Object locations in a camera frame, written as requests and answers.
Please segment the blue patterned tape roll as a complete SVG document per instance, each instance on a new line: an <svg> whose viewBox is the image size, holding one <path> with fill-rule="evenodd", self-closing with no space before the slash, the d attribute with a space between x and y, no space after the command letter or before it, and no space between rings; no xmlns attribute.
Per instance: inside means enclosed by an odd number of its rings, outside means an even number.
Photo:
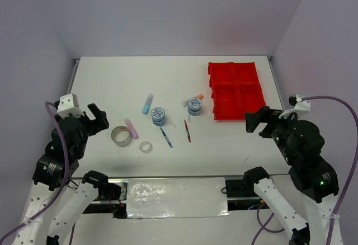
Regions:
<svg viewBox="0 0 358 245"><path fill-rule="evenodd" d="M151 111L152 123L156 126L163 126L166 123L166 113L161 107L155 107Z"/></svg>
<svg viewBox="0 0 358 245"><path fill-rule="evenodd" d="M192 97L187 103L187 110L191 116L197 116L200 114L202 108L202 102L198 97Z"/></svg>

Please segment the blue pen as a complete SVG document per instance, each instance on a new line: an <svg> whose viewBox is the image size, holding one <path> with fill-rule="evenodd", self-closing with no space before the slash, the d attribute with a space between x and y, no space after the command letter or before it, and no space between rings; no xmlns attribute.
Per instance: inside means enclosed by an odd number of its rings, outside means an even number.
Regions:
<svg viewBox="0 0 358 245"><path fill-rule="evenodd" d="M171 144L171 142L170 142L170 140L169 140L167 134L166 134L165 131L163 130L163 128L162 128L162 127L159 127L159 128L160 128L160 130L161 130L161 132L162 132L162 134L163 134L163 136L164 136L164 138L165 138L167 144L169 145L169 147L170 147L170 148L173 148L173 146L172 146L172 144Z"/></svg>

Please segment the red pen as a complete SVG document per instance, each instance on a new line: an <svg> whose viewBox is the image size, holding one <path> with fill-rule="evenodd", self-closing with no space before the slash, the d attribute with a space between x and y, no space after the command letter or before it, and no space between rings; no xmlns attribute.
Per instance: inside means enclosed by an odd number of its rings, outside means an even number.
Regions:
<svg viewBox="0 0 358 245"><path fill-rule="evenodd" d="M184 125L185 125L186 134L187 134L187 139L188 139L188 142L190 143L191 142L191 137L190 137L189 127L188 127L188 124L187 124L186 120L184 120Z"/></svg>

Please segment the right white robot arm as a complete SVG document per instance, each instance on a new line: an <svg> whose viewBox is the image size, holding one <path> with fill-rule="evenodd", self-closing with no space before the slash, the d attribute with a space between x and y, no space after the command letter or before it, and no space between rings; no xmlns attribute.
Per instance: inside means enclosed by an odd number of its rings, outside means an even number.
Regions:
<svg viewBox="0 0 358 245"><path fill-rule="evenodd" d="M259 135L272 139L290 166L289 176L304 200L307 218L292 208L262 167L244 173L244 191L257 194L269 206L284 227L289 244L342 244L338 216L333 212L338 200L338 178L321 157L324 139L318 127L299 120L295 112L283 117L281 110L268 106L256 113L247 112L244 117L248 133L260 123L266 124Z"/></svg>

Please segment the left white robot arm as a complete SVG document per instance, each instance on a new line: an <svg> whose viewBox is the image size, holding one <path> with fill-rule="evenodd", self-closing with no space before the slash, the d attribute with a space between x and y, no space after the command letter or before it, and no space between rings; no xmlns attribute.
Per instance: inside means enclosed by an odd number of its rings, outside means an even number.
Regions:
<svg viewBox="0 0 358 245"><path fill-rule="evenodd" d="M87 172L72 197L58 208L72 175L84 156L88 138L109 128L106 113L94 103L88 108L94 115L91 120L86 113L63 100L53 104L57 110L49 115L55 124L51 141L44 155L37 161L32 177L33 184L28 206L22 223L6 233L1 241L13 235L13 244L64 244L72 242L76 222L96 199L120 198L122 188L111 183L100 172Z"/></svg>

